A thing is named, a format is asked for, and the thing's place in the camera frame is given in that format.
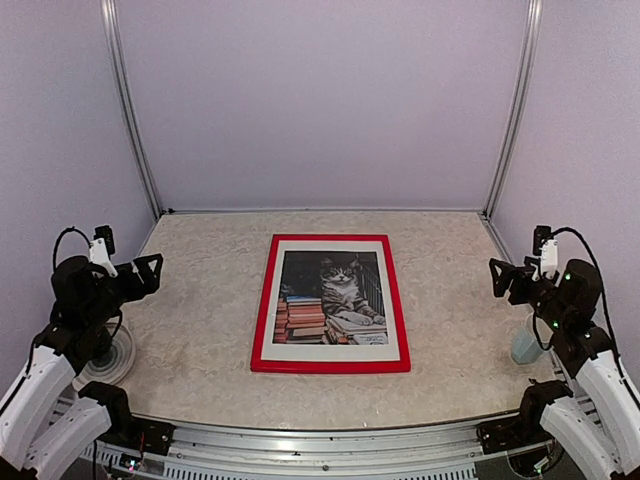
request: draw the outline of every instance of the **wall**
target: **wall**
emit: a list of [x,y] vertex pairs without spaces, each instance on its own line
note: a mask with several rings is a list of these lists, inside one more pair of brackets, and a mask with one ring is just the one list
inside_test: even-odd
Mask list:
[[[640,381],[640,3],[545,0],[536,63],[495,225],[515,259],[536,224],[581,231]],[[559,238],[562,258],[584,257]]]
[[480,209],[526,0],[118,2],[165,207]]
[[[104,223],[117,259],[152,226],[97,1],[0,2],[0,397],[46,324],[58,233]],[[84,253],[73,235],[60,258]]]

